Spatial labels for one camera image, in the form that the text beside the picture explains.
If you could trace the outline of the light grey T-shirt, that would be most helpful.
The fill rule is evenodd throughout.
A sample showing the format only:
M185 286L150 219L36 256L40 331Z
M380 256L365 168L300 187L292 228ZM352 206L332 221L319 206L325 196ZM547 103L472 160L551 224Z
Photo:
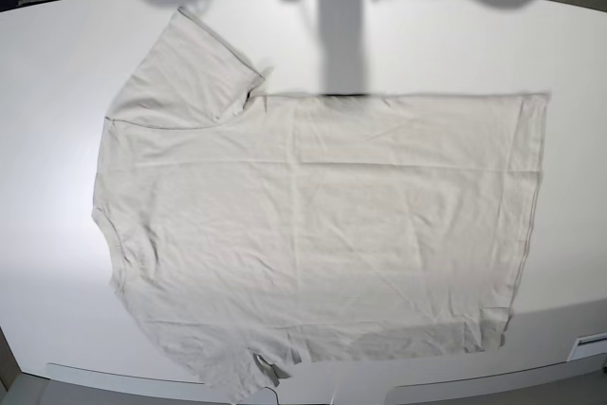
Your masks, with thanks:
M93 217L151 343L236 396L302 361L498 348L548 96L256 95L262 80L180 9L105 116Z

